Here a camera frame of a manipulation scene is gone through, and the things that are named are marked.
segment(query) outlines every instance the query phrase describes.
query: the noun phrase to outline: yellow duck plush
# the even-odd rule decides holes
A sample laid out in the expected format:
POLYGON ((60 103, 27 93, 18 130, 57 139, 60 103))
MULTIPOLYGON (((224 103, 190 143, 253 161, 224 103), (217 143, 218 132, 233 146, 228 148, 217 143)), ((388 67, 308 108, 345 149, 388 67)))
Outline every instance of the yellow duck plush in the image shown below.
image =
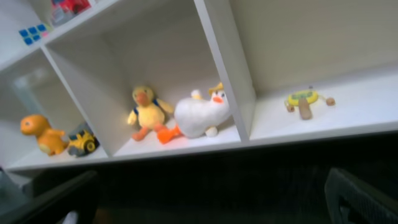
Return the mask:
POLYGON ((138 118, 138 123, 141 126, 139 132, 131 136, 134 140, 143 140, 150 130, 158 132, 166 128, 164 126, 165 115, 161 108, 166 113, 172 114, 174 108, 171 105, 156 99, 154 92, 146 86, 135 88, 132 98, 138 106, 131 111, 127 123, 133 125, 138 118))

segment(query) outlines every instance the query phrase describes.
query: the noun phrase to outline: dinosaur's tail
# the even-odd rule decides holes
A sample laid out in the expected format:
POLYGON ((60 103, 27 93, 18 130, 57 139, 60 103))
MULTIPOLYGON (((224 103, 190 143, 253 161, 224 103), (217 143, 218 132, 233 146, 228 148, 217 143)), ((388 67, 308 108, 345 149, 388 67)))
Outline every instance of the dinosaur's tail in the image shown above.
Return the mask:
POLYGON ((181 135, 180 128, 178 125, 175 125, 173 129, 162 129, 157 133, 157 139, 162 144, 166 144, 171 141, 174 137, 181 135))

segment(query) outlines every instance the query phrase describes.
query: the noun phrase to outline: rubik's cube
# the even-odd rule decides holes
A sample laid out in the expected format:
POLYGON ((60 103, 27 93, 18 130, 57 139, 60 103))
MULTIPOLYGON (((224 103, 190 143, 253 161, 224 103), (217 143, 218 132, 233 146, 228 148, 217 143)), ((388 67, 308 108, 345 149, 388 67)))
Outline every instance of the rubik's cube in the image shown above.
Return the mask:
POLYGON ((30 27, 19 31, 19 34, 24 39, 26 45, 33 44, 48 34, 47 28, 44 24, 30 27))

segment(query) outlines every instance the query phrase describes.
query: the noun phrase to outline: orange beak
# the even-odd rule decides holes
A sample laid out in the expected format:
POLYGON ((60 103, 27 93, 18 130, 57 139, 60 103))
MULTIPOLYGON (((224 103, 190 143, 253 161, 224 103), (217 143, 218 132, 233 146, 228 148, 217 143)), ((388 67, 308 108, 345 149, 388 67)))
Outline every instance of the orange beak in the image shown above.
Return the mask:
POLYGON ((224 100, 219 96, 213 97, 213 101, 216 103, 224 103, 224 100))
POLYGON ((146 105, 148 103, 148 97, 145 93, 138 93, 136 101, 141 105, 146 105))

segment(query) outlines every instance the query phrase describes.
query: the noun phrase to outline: beige wall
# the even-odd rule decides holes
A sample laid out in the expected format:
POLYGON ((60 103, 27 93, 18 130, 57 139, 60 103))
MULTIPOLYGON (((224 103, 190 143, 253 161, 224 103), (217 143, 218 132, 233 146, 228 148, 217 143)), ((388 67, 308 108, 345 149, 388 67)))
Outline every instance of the beige wall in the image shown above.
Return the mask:
POLYGON ((231 0, 257 92, 398 59, 396 0, 231 0))

